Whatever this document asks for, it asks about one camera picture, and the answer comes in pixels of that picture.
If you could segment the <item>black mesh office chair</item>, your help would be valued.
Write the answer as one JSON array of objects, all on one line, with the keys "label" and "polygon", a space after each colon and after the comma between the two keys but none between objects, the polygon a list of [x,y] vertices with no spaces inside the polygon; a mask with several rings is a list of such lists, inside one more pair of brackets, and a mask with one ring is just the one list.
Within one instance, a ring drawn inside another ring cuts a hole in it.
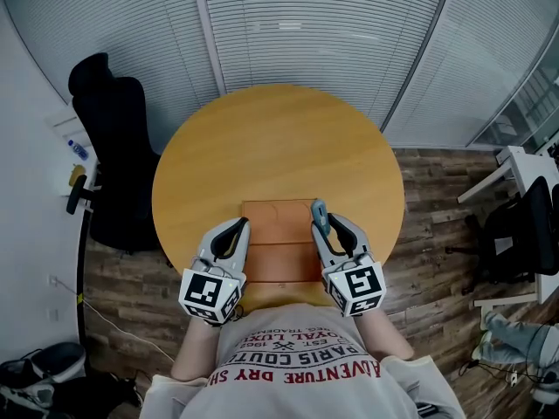
[{"label": "black mesh office chair", "polygon": [[447,254],[478,258],[471,283],[462,289],[464,295],[484,281],[516,284],[559,273],[559,183],[550,188],[539,176],[524,195],[503,203],[483,224],[475,215],[467,216],[465,223],[476,245],[445,249]]}]

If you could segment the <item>white window blinds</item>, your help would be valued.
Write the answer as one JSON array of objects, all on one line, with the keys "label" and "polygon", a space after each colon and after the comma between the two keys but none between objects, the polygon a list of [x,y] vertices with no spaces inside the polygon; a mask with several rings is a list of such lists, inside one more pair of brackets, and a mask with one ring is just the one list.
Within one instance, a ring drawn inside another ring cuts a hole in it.
[{"label": "white window blinds", "polygon": [[559,127],[559,0],[0,0],[63,100],[105,52],[141,81],[162,150],[199,108],[320,89],[396,147],[523,145]]}]

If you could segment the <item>small grey blue object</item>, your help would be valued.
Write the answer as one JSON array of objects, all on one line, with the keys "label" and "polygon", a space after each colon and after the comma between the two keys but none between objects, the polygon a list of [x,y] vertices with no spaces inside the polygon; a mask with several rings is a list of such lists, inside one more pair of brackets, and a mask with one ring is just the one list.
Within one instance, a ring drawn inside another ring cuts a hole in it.
[{"label": "small grey blue object", "polygon": [[326,203],[322,199],[315,199],[311,204],[311,214],[314,225],[319,229],[320,233],[328,237],[331,227],[328,219],[328,210]]}]

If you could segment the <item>round wooden table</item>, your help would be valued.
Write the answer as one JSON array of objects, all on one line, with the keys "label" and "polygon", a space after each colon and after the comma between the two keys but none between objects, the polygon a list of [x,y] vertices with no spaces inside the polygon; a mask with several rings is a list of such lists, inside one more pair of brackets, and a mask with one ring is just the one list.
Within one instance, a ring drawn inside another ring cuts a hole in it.
[{"label": "round wooden table", "polygon": [[[371,121],[322,91],[264,85],[211,102],[178,129],[155,172],[152,211],[160,243],[183,276],[200,258],[204,234],[242,217],[244,201],[294,199],[322,199],[328,214],[358,225],[381,265],[403,221],[397,160]],[[252,310],[293,296],[335,306],[322,271],[321,264],[313,283],[247,279],[239,303]]]}]

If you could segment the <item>person's white printed shirt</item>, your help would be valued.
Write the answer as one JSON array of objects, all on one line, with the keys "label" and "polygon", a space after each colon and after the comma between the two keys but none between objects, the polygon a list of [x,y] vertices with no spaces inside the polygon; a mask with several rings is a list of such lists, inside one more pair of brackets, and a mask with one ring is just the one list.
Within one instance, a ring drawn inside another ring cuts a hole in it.
[{"label": "person's white printed shirt", "polygon": [[378,361],[353,318],[291,304],[218,326],[212,374],[155,375],[140,419],[466,419],[431,357]]}]

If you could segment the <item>black high-back office chair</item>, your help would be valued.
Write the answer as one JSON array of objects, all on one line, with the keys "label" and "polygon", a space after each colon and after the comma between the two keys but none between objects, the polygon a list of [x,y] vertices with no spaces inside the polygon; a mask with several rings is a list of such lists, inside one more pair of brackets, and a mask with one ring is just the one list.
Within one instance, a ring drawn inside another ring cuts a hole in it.
[{"label": "black high-back office chair", "polygon": [[87,189],[86,178],[80,176],[66,203],[67,213],[74,214],[80,200],[90,201],[94,241],[128,254],[158,249],[152,189],[160,156],[149,141],[140,81],[116,78],[108,55],[99,52],[72,69],[68,89],[99,161],[100,188]]}]

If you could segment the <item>white desk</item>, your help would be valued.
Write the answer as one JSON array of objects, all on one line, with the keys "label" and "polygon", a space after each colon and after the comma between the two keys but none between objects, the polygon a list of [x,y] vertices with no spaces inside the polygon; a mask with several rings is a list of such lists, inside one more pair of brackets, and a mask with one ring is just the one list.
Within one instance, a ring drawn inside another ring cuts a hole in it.
[{"label": "white desk", "polygon": [[[527,154],[523,147],[505,147],[496,156],[499,167],[469,190],[457,197],[458,204],[464,203],[482,190],[490,187],[501,177],[511,175],[521,195],[530,185],[543,176],[549,186],[549,192],[559,184],[559,170],[555,161],[549,156]],[[532,292],[505,298],[476,299],[473,306],[492,309],[496,306],[513,306],[537,302],[542,305],[559,288],[559,272],[554,276],[537,275],[535,289]]]}]

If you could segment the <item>person's left forearm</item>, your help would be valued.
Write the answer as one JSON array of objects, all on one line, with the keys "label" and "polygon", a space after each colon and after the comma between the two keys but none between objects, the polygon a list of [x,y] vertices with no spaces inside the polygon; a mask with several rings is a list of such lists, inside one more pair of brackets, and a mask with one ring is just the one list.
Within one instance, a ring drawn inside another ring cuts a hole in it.
[{"label": "person's left forearm", "polygon": [[208,378],[216,368],[220,332],[220,327],[193,318],[171,368],[171,377],[178,381]]}]

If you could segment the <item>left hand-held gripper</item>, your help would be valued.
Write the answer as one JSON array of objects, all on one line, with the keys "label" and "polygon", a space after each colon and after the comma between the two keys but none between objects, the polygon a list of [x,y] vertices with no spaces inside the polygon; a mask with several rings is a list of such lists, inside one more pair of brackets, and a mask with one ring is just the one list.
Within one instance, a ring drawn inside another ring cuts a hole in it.
[{"label": "left hand-held gripper", "polygon": [[207,231],[190,269],[183,271],[178,303],[190,316],[221,326],[233,315],[245,290],[243,272],[251,225],[236,217]]}]

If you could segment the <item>white side shelf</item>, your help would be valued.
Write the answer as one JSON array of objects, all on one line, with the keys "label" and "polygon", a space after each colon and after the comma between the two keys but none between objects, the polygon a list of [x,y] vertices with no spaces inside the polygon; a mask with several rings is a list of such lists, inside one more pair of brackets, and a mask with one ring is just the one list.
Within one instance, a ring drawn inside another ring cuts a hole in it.
[{"label": "white side shelf", "polygon": [[[45,119],[46,125],[52,130],[57,140],[58,164],[54,170],[55,186],[60,196],[69,196],[72,187],[68,185],[73,166],[83,165],[86,168],[86,183],[84,187],[90,189],[94,185],[97,165],[97,154],[80,118],[75,113],[72,105],[68,105],[57,113]],[[89,153],[86,161],[82,161],[68,146],[67,142],[73,140],[81,144]]]}]

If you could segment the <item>person's right forearm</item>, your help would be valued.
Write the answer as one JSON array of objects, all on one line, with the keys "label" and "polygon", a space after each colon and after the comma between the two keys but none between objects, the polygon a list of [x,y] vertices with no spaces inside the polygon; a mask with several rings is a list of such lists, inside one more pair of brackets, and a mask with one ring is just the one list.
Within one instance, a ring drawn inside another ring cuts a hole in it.
[{"label": "person's right forearm", "polygon": [[367,352],[376,360],[394,356],[407,361],[414,356],[410,343],[382,309],[367,311],[353,320]]}]

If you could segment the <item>orange wooden box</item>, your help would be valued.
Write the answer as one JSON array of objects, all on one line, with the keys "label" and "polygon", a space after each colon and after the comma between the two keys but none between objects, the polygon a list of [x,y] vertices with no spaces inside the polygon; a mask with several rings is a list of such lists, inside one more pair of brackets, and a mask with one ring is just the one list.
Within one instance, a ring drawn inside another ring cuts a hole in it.
[{"label": "orange wooden box", "polygon": [[311,199],[244,201],[251,225],[244,271],[250,283],[313,283],[321,261],[311,234]]}]

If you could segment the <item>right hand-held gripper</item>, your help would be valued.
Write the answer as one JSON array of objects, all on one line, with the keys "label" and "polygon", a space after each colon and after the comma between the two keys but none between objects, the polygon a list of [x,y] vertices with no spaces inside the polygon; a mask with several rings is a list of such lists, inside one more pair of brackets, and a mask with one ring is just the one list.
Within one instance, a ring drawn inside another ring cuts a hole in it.
[{"label": "right hand-held gripper", "polygon": [[311,224],[327,294],[343,317],[360,316],[377,309],[387,289],[381,263],[367,253],[370,252],[370,245],[366,233],[346,217],[335,213],[328,214],[328,221],[349,259],[340,263],[338,252],[322,228],[317,223]]}]

